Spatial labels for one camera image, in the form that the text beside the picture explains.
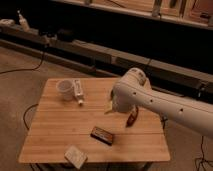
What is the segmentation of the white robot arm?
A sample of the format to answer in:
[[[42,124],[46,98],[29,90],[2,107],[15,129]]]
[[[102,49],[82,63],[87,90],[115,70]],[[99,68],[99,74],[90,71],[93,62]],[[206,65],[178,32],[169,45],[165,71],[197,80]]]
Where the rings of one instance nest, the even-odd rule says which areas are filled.
[[[146,81],[141,69],[129,69],[113,85],[113,109],[126,113],[144,107],[213,139],[213,105],[146,88]]]

